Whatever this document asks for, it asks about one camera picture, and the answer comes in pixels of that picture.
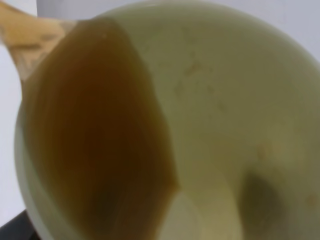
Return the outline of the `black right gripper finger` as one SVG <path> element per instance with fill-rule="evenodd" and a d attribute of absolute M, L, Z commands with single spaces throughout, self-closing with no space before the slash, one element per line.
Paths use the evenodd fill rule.
<path fill-rule="evenodd" d="M 0 240 L 41 240 L 26 210 L 0 228 Z"/>

